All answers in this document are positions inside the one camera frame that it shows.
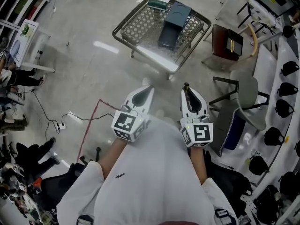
white shirt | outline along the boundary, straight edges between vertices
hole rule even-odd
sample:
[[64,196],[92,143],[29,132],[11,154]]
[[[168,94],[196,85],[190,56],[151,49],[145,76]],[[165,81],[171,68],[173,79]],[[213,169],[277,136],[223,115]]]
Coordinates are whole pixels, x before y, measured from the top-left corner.
[[11,71],[10,70],[3,69],[1,71],[0,83],[2,84],[3,87],[7,86],[8,81],[10,80],[10,77],[11,77]]
[[101,166],[89,162],[57,205],[57,217],[60,225],[75,225],[82,214],[93,216],[94,225],[222,224],[216,208],[227,210],[238,224],[214,181],[201,186],[180,132],[154,120],[125,147],[106,180]]

white box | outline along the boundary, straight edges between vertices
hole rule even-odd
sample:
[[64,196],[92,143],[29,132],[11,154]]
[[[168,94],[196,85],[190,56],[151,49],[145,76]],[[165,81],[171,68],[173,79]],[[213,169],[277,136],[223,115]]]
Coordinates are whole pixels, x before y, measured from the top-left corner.
[[212,123],[186,123],[180,132],[187,147],[203,147],[213,140]]
[[112,120],[112,130],[116,136],[130,142],[134,142],[145,128],[144,117],[128,112],[116,111]]

shoe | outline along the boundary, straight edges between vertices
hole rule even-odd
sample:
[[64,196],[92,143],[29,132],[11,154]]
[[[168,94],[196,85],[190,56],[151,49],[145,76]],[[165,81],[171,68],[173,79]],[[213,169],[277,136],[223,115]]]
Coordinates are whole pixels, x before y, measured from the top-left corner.
[[55,144],[55,142],[56,142],[55,137],[50,138],[50,142],[51,142],[52,144]]
[[28,119],[27,119],[27,117],[25,116],[25,114],[23,114],[23,119],[26,121],[26,124],[27,124],[27,126],[28,126]]
[[51,156],[50,158],[54,159],[56,165],[60,164],[60,161],[55,156]]
[[35,74],[37,74],[37,69],[36,69],[36,68],[33,68],[33,69],[31,70],[31,73],[32,73],[31,76],[34,76]]
[[44,75],[39,79],[39,80],[40,80],[39,86],[42,86],[42,85],[45,83],[46,79],[47,79],[47,74],[44,74]]

hand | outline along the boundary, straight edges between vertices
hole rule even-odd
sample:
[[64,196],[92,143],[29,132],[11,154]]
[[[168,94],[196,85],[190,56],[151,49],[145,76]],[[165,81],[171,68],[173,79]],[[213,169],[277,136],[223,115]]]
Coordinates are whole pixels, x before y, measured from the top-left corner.
[[14,168],[14,165],[12,163],[6,163],[4,166],[8,169],[13,169]]
[[10,64],[9,66],[8,66],[8,69],[9,69],[9,71],[12,71],[12,70],[15,70],[17,68],[17,65],[16,64]]

concrete floor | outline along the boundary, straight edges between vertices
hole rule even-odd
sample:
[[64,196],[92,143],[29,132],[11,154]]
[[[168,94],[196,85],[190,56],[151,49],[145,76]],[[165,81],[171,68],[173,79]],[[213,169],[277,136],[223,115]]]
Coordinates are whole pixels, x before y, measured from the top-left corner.
[[[209,18],[212,23],[226,26],[238,31],[239,22],[246,16],[239,16],[237,11],[243,6],[243,0],[234,0],[232,9],[226,11],[219,21],[214,19],[221,8],[220,0],[178,0]],[[62,115],[71,111],[81,118],[89,119],[99,99],[114,107],[123,104],[127,94],[142,85],[148,77],[155,86],[156,93],[151,114],[164,110],[165,116],[174,121],[180,119],[180,89],[184,82],[196,89],[207,102],[220,96],[224,90],[221,84],[216,85],[212,77],[228,77],[231,69],[253,71],[256,58],[225,67],[225,70],[214,66],[203,65],[201,60],[211,55],[211,37],[201,42],[190,55],[184,66],[172,80],[165,79],[165,72],[156,70],[140,55],[130,57],[130,49],[112,37],[112,30],[135,7],[137,0],[51,0],[40,13],[37,21],[59,37],[65,37],[70,45],[66,47],[60,40],[51,37],[49,45],[41,58],[41,65],[55,68],[55,73],[48,73],[46,83],[36,90],[36,95],[43,105],[47,116],[60,122]],[[246,35],[244,55],[250,54],[250,37]],[[108,51],[94,46],[100,41],[114,48]],[[11,132],[14,142],[26,145],[43,144],[48,122],[33,94],[27,93],[25,106],[17,106],[18,115],[25,113],[29,126],[23,132]],[[94,117],[114,110],[104,103],[98,104]],[[47,138],[56,137],[53,148],[60,160],[75,163],[86,132],[88,121],[77,121],[65,116],[67,129],[56,134],[52,124],[47,130]],[[94,158],[96,147],[103,149],[102,154],[114,140],[110,128],[112,118],[104,117],[91,123],[81,155]],[[63,173],[64,165],[52,168],[47,177]]]

